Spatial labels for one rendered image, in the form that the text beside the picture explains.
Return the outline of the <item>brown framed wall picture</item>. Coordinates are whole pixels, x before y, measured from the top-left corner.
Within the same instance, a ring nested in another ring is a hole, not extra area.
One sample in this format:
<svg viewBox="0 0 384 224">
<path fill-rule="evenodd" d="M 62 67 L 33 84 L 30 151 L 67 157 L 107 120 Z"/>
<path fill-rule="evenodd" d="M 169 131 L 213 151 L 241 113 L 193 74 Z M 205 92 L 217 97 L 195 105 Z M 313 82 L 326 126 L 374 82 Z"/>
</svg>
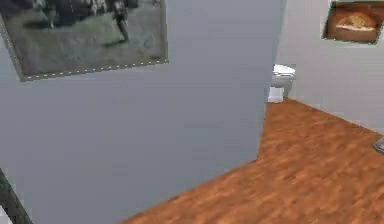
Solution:
<svg viewBox="0 0 384 224">
<path fill-rule="evenodd" d="M 332 0 L 322 38 L 375 45 L 384 24 L 384 0 Z"/>
</svg>

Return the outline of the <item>grey object on floor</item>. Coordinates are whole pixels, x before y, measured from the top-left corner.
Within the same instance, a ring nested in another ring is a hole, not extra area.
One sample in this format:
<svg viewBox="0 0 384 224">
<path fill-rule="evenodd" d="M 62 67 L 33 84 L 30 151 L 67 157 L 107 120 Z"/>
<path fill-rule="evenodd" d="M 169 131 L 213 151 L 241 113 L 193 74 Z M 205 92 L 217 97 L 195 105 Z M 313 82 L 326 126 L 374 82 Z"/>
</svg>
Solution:
<svg viewBox="0 0 384 224">
<path fill-rule="evenodd" d="M 384 154 L 384 138 L 381 138 L 372 145 L 373 149 L 381 154 Z"/>
</svg>

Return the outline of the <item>white toilet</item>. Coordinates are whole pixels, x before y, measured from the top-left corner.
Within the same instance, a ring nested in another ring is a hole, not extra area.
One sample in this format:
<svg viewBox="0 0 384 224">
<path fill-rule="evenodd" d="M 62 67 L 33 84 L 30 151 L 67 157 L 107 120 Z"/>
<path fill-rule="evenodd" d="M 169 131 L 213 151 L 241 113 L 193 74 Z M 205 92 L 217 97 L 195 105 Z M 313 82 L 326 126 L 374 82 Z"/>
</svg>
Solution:
<svg viewBox="0 0 384 224">
<path fill-rule="evenodd" d="M 283 64 L 275 64 L 272 72 L 272 82 L 269 89 L 268 101 L 280 103 L 284 100 L 284 91 L 295 78 L 296 70 Z"/>
</svg>

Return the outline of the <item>grey framed wall picture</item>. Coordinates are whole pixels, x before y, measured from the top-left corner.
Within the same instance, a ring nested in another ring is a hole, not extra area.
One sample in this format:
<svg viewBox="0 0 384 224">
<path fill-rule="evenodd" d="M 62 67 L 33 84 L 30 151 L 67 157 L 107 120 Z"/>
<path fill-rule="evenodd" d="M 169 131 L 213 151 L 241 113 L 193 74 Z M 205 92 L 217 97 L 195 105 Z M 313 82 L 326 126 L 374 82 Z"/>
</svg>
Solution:
<svg viewBox="0 0 384 224">
<path fill-rule="evenodd" d="M 20 81 L 165 64 L 165 0 L 0 0 Z"/>
</svg>

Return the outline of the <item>dark green furniture edge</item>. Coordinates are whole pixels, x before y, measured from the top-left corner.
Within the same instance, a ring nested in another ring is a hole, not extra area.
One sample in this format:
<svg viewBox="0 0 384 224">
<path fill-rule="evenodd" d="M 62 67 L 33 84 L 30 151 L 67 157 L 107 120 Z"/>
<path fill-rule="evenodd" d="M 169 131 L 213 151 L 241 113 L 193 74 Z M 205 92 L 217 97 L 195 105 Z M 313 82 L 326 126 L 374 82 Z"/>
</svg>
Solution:
<svg viewBox="0 0 384 224">
<path fill-rule="evenodd" d="M 13 224 L 33 224 L 1 168 L 0 206 L 4 209 Z"/>
</svg>

